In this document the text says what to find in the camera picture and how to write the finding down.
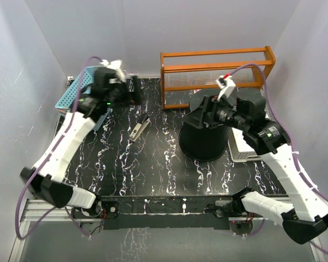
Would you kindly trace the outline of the black silver stapler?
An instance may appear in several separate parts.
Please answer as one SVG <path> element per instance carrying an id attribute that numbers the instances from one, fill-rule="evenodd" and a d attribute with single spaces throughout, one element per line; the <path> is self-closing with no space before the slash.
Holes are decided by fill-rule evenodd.
<path id="1" fill-rule="evenodd" d="M 142 114 L 140 118 L 137 120 L 135 127 L 132 129 L 131 134 L 129 136 L 129 140 L 135 142 L 149 123 L 150 123 L 149 116 L 147 114 Z"/>

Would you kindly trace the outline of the large black plastic bucket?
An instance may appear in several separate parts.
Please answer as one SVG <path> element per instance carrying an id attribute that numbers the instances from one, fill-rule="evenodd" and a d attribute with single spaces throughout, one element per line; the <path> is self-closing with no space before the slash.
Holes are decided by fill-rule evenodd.
<path id="1" fill-rule="evenodd" d="M 231 128 L 217 126 L 197 129 L 188 123 L 183 123 L 179 133 L 179 146 L 188 157 L 203 162 L 220 158 L 226 148 Z"/>

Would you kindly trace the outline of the white perforated plastic basket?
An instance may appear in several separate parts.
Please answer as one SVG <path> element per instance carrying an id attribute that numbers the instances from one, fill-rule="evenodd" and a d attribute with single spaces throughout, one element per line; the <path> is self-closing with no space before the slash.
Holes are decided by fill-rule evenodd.
<path id="1" fill-rule="evenodd" d="M 244 141 L 241 130 L 232 128 L 228 139 L 231 158 L 236 163 L 261 161 L 255 151 Z"/>

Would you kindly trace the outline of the blue perforated plastic basket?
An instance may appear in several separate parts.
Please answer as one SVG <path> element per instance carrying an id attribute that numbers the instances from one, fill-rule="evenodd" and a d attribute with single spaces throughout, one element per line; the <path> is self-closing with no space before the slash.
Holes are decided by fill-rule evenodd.
<path id="1" fill-rule="evenodd" d="M 93 83 L 94 72 L 96 66 L 86 67 L 67 88 L 65 93 L 62 95 L 60 100 L 56 103 L 55 109 L 62 114 L 67 112 L 76 98 L 77 91 L 81 88 L 86 87 L 90 83 Z"/>

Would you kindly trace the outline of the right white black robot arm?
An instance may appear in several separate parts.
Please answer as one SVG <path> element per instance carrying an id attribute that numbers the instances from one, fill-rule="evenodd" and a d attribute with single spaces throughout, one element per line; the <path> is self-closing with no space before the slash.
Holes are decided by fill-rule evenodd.
<path id="1" fill-rule="evenodd" d="M 266 117 L 265 107 L 265 98 L 254 88 L 238 91 L 235 105 L 217 95 L 203 97 L 200 122 L 241 130 L 243 139 L 271 168 L 291 200 L 285 204 L 247 187 L 234 194 L 223 208 L 241 217 L 255 213 L 270 219 L 302 245 L 328 228 L 328 201 L 304 181 L 300 164 L 294 163 L 288 134 L 278 122 Z"/>

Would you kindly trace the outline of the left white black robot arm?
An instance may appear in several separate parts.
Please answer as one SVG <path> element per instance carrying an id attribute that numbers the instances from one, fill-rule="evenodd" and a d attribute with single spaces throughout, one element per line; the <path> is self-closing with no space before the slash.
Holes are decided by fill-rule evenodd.
<path id="1" fill-rule="evenodd" d="M 65 172 L 80 144 L 94 129 L 108 109 L 140 105 L 143 91 L 137 76 L 132 77 L 133 90 L 129 90 L 120 71 L 99 67 L 93 75 L 93 83 L 79 88 L 71 111 L 58 134 L 41 158 L 31 168 L 23 168 L 20 177 L 25 182 L 24 189 L 34 197 L 42 199 L 54 207 L 73 206 L 82 208 L 91 218 L 101 214 L 102 204 L 97 195 L 87 189 L 64 183 Z"/>

